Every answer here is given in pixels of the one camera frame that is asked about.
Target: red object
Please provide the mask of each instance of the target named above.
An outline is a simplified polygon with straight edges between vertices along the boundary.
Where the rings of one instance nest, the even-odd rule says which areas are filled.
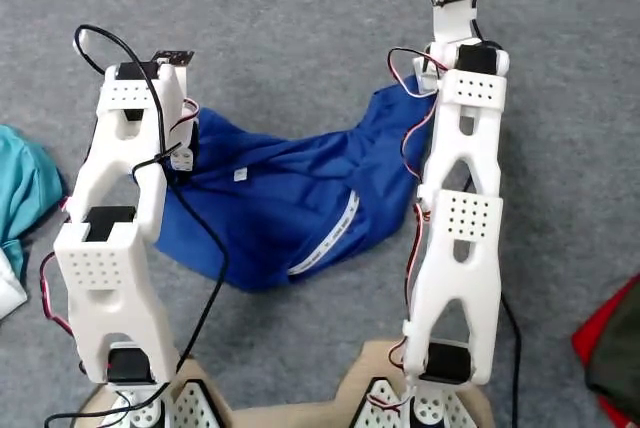
[[[609,318],[611,318],[611,315],[613,315],[616,307],[626,296],[629,290],[638,282],[640,282],[640,275],[633,277],[626,285],[624,285],[624,287],[622,287],[622,289],[618,291],[613,298],[602,305],[600,309],[598,309],[598,311],[596,311],[593,316],[589,318],[589,320],[587,320],[587,322],[571,337],[573,349],[582,360],[583,365],[586,366],[589,362],[589,358],[591,358],[591,353],[598,342],[598,338],[600,338],[600,334],[604,330]],[[631,424],[631,420],[611,406],[605,397],[598,396],[598,401],[617,428],[626,428]]]

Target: gray felt surface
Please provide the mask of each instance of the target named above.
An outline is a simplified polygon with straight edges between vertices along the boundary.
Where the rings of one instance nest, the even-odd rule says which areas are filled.
[[[522,325],[521,426],[607,426],[571,333],[638,271],[637,0],[480,0],[511,53],[500,162],[503,289]],[[426,0],[0,0],[0,123],[42,143],[73,182],[101,83],[75,55],[80,22],[141,54],[188,48],[190,95],[247,130],[300,137],[354,125],[390,82],[394,45],[430,39]],[[113,48],[94,44],[102,60]],[[125,202],[130,187],[118,191]],[[224,289],[195,354],[233,407],[326,400],[365,340],[395,337],[412,218],[375,250],[289,289]],[[0,324],[0,425],[41,426],[92,389],[71,340],[41,314],[37,265],[56,215],[26,239],[30,302]],[[213,282],[149,253],[184,346]],[[54,276],[55,306],[64,286]],[[444,330],[462,326],[455,315]],[[509,423],[513,337],[501,317],[486,391]]]

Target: wooden base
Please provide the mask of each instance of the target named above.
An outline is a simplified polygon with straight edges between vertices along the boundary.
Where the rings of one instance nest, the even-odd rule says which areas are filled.
[[[188,379],[202,379],[228,428],[347,428],[372,378],[385,377],[396,393],[404,391],[402,372],[387,360],[393,341],[368,341],[360,356],[340,383],[336,397],[321,403],[299,403],[233,411],[224,401],[214,383],[195,360],[188,360],[169,388],[175,398]],[[489,401],[478,388],[458,392],[458,397],[480,428],[494,428]],[[105,388],[97,390],[82,408],[83,413],[108,410],[116,395]],[[78,419],[73,428],[96,428],[102,420]]]

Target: teal cloth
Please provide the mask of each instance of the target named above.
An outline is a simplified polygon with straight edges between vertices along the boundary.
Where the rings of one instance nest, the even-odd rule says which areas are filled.
[[[0,125],[0,248],[18,279],[24,257],[18,238],[62,197],[62,183],[44,149]]]

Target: blue cloth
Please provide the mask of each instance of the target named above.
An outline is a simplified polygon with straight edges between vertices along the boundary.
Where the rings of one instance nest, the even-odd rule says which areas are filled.
[[[55,164],[41,146],[0,125],[0,248],[16,277],[23,255],[18,237],[62,197]]]
[[[415,78],[408,85],[417,90]],[[411,98],[394,85],[372,96],[355,128],[301,140],[247,133],[203,110],[193,185],[182,192],[229,249],[227,281],[245,291],[288,284],[394,233],[415,182],[404,168],[400,142],[432,104],[432,98]],[[421,162],[429,131],[423,127],[409,140],[413,166]],[[234,172],[245,167],[247,179],[234,181]],[[359,206],[349,228],[311,269],[290,276],[288,270],[341,219],[352,190]],[[170,191],[156,246],[205,276],[218,275],[218,247]]]

